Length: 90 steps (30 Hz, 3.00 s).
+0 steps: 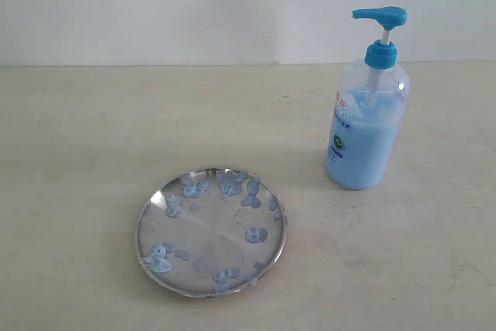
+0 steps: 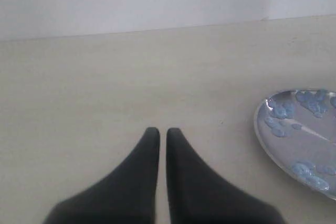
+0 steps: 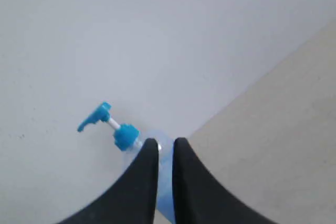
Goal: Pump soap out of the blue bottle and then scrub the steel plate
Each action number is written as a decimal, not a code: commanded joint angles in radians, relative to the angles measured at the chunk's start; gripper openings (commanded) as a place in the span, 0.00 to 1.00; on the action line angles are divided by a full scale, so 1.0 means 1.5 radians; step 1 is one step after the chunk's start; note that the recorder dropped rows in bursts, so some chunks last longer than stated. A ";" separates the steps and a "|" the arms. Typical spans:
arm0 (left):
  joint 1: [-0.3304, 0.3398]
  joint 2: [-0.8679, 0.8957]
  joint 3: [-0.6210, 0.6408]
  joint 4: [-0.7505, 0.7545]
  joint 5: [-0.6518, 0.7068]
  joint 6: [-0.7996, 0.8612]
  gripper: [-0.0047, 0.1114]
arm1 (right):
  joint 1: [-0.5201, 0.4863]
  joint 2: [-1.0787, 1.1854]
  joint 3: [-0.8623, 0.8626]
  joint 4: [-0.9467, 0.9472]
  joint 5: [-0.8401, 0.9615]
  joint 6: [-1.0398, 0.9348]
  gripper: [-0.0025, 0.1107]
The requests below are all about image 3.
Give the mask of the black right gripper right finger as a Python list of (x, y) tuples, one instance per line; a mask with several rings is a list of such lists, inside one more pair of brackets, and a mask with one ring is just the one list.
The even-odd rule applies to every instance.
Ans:
[(223, 187), (186, 138), (174, 142), (172, 184), (176, 223), (274, 223)]

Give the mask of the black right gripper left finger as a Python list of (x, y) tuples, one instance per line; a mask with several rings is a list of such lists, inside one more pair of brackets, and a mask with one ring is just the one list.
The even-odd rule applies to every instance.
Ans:
[(153, 223), (158, 170), (158, 145), (149, 138), (103, 195), (61, 223)]

